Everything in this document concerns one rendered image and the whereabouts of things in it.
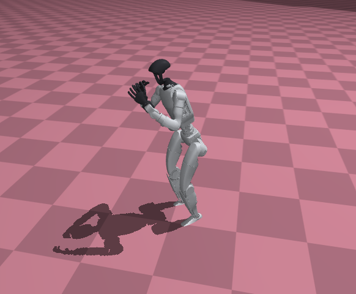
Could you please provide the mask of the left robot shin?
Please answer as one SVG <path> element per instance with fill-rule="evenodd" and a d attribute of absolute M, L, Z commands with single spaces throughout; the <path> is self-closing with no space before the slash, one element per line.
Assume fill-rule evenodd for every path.
<path fill-rule="evenodd" d="M 185 191 L 185 195 L 180 192 L 180 196 L 182 197 L 185 206 L 188 208 L 190 214 L 194 217 L 194 219 L 198 218 L 198 211 L 196 207 L 197 200 L 194 187 L 192 185 L 189 185 L 189 187 Z"/>

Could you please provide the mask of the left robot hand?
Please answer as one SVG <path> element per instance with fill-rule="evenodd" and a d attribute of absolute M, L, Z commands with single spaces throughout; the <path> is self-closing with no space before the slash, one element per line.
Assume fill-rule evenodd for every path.
<path fill-rule="evenodd" d="M 135 94 L 135 92 L 130 88 L 130 91 L 133 93 L 133 95 L 134 96 L 136 96 L 136 97 L 134 97 L 129 91 L 128 91 L 128 94 L 137 102 L 137 103 L 139 103 L 139 104 L 141 104 L 141 105 L 143 105 L 142 107 L 143 107 L 143 109 L 145 110 L 145 106 L 147 105 L 147 104 L 151 104 L 151 106 L 153 107 L 153 108 L 155 108 L 154 107 L 154 105 L 148 100 L 147 101 L 147 96 L 146 96 L 146 89 L 145 89 L 145 86 L 143 85 L 143 91 L 144 91 L 144 93 L 140 90 L 140 88 L 139 88 L 139 86 L 137 85 L 137 83 L 135 83 L 135 85 L 136 85 L 136 87 L 137 87 L 137 89 L 138 89 L 138 91 L 136 90 L 136 88 L 134 87 L 134 85 L 132 85 L 132 88 L 135 90 L 135 92 L 137 93 L 137 95 Z M 146 110 L 145 110 L 146 111 Z M 147 112 L 147 111 L 146 111 Z M 147 112 L 148 113 L 148 112 Z"/>

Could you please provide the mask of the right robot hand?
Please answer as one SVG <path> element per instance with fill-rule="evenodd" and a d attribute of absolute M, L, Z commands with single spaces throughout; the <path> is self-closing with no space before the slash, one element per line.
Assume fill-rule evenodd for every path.
<path fill-rule="evenodd" d="M 149 82 L 147 81 L 147 82 L 145 82 L 144 80 L 141 82 L 139 82 L 139 84 L 137 83 L 137 85 L 139 86 L 139 88 L 140 88 L 140 90 L 144 93 L 144 91 L 143 91 L 143 85 L 144 86 L 146 86 L 147 84 L 149 84 Z M 134 85 L 134 87 L 136 88 L 136 90 L 138 91 L 138 89 L 137 89 L 137 87 Z M 138 91 L 139 92 L 139 91 Z M 137 95 L 137 93 L 136 93 L 136 95 Z"/>

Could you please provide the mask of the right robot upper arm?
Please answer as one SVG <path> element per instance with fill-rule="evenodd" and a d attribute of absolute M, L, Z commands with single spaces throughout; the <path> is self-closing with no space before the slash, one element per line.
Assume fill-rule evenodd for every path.
<path fill-rule="evenodd" d="M 160 98 L 160 93 L 159 93 L 159 90 L 161 88 L 162 85 L 158 85 L 156 87 L 156 90 L 153 94 L 153 96 L 151 97 L 151 103 L 154 105 L 154 107 L 156 107 L 156 105 L 161 101 L 161 98 Z"/>

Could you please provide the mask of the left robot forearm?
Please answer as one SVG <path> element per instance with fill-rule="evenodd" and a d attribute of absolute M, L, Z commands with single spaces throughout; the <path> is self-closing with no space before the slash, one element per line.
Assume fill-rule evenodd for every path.
<path fill-rule="evenodd" d="M 167 127 L 172 130 L 177 130 L 179 128 L 179 123 L 168 116 L 165 116 L 162 113 L 159 113 L 159 111 L 151 106 L 151 104 L 147 104 L 145 107 L 145 110 L 150 114 L 150 117 L 152 119 L 156 119 L 158 123 L 161 124 L 162 127 Z"/>

